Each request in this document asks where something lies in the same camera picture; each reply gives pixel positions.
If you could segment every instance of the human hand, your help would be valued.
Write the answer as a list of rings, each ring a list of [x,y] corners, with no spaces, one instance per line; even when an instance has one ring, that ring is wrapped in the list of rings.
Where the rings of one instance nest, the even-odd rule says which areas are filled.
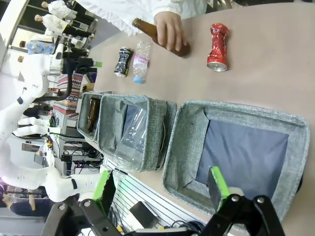
[[[182,44],[187,45],[181,17],[170,11],[162,11],[155,15],[154,22],[157,26],[157,41],[171,51],[179,51]]]

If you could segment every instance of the gray fabric bin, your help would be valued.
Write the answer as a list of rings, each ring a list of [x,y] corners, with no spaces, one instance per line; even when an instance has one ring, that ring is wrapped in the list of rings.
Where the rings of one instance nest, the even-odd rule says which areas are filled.
[[[127,126],[125,123],[130,120],[130,117],[126,117],[128,106],[147,111],[143,161],[136,171],[158,170],[163,165],[167,151],[176,114],[175,103],[144,95],[105,94],[101,100],[98,120],[98,147],[111,156],[115,153]]]
[[[88,131],[88,114],[90,111],[90,100],[93,97],[101,99],[102,96],[102,93],[96,92],[85,92],[82,95],[82,103],[78,118],[77,130],[80,134],[82,134],[84,137],[92,142],[97,142],[98,121],[95,122],[94,130],[90,133]]]
[[[241,104],[187,101],[175,117],[163,187],[172,196],[212,215],[215,210],[203,175],[216,165],[228,185],[237,185],[229,187],[248,184],[255,188],[244,191],[247,198],[259,193],[269,195],[282,221],[302,177],[309,142],[309,125],[299,116]],[[258,155],[258,160],[252,156],[267,151]],[[251,177],[244,178],[246,173]]]

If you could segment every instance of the bottle cap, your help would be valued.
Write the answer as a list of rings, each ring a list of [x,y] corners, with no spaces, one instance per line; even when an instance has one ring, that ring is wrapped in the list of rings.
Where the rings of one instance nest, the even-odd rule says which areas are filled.
[[[137,83],[137,84],[143,84],[143,83],[144,83],[144,79],[143,79],[143,77],[135,76],[135,77],[133,78],[133,82],[134,82],[134,83]]]

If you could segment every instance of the screw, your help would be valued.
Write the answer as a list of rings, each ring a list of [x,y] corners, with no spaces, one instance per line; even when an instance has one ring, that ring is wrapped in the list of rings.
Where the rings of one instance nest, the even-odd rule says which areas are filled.
[[[258,203],[264,203],[264,201],[265,201],[265,199],[262,198],[262,197],[260,197],[260,198],[257,199],[257,202],[258,202]]]
[[[85,207],[89,207],[90,205],[91,205],[90,202],[85,202],[85,203],[84,203],[84,206],[85,206]]]
[[[232,201],[233,201],[233,202],[237,202],[239,199],[240,199],[240,198],[239,198],[238,196],[233,196],[233,197],[232,197]]]

